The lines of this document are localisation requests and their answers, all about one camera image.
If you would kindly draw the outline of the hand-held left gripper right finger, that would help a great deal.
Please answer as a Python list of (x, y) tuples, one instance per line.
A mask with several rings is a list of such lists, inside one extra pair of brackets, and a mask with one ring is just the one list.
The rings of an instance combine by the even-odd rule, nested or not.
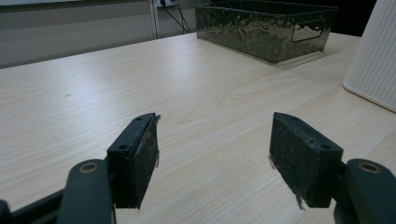
[(327, 208), (343, 149), (292, 115), (275, 112), (269, 158), (302, 207)]

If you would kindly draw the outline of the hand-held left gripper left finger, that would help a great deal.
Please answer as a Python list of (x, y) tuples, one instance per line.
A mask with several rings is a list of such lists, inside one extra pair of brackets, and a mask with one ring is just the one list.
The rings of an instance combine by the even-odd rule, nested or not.
[(117, 208), (141, 207), (154, 168), (158, 166), (160, 118), (148, 113), (133, 119), (107, 149), (112, 198)]

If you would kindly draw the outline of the white ribbed container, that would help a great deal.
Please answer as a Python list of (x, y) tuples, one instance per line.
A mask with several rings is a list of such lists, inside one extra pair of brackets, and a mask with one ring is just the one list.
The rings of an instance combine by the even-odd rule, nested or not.
[(377, 0), (343, 82), (396, 113), (396, 0)]

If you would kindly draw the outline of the mottled green metal box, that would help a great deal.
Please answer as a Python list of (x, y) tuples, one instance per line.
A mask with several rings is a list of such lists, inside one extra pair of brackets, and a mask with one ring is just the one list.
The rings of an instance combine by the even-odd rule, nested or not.
[(195, 7), (199, 38), (280, 63), (325, 49), (336, 7), (223, 0)]

